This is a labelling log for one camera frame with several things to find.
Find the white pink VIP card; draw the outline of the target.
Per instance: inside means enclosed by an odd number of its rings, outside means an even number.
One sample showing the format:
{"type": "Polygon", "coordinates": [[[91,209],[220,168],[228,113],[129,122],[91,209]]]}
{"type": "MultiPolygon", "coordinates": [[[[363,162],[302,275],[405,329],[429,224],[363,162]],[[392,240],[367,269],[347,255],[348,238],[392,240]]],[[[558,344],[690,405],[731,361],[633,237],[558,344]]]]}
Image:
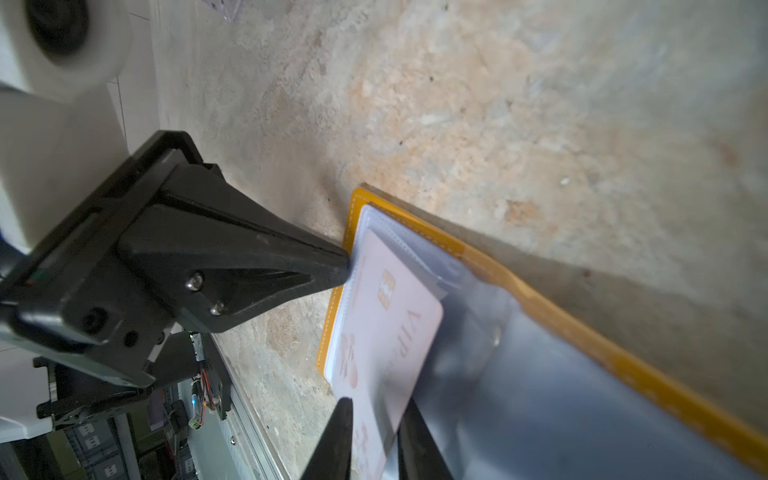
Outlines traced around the white pink VIP card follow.
{"type": "Polygon", "coordinates": [[[331,375],[353,404],[352,466],[382,477],[444,310],[438,288],[373,231],[364,234],[331,375]]]}

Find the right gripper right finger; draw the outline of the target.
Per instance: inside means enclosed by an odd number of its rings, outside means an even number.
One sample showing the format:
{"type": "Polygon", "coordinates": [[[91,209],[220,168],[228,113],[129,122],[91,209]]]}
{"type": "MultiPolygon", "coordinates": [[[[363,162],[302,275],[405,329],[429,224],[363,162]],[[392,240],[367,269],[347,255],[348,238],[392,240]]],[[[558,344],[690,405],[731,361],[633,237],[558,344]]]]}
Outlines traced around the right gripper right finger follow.
{"type": "Polygon", "coordinates": [[[397,433],[400,480],[453,480],[426,422],[411,399],[397,433]]]}

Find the yellow leather card holder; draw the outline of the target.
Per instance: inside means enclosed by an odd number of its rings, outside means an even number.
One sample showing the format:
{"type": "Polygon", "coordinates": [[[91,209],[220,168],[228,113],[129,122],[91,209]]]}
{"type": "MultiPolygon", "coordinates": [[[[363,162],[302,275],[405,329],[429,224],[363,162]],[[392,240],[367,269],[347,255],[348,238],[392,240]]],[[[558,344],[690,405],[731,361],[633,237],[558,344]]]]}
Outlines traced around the yellow leather card holder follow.
{"type": "Polygon", "coordinates": [[[443,319],[411,399],[453,479],[766,477],[764,436],[365,188],[351,197],[343,241],[351,273],[332,293],[318,352],[331,388],[368,231],[440,292],[443,319]]]}

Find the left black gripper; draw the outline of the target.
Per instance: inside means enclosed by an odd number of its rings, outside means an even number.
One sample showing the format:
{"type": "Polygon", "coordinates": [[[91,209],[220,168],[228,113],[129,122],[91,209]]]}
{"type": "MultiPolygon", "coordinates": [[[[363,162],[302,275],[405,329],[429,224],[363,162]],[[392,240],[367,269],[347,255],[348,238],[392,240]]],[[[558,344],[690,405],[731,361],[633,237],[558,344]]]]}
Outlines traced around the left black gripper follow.
{"type": "Polygon", "coordinates": [[[156,133],[1,282],[1,336],[32,354],[36,420],[81,420],[200,375],[205,335],[342,285],[349,254],[156,133]]]}

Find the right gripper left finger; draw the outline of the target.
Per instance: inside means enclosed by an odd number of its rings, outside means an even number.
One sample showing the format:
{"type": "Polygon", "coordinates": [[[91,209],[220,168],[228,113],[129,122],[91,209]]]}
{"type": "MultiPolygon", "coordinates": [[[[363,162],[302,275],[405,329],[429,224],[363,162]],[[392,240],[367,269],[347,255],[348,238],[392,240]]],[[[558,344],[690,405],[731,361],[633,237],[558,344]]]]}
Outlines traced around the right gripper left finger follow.
{"type": "Polygon", "coordinates": [[[338,400],[301,480],[349,480],[353,444],[353,400],[338,400]]]}

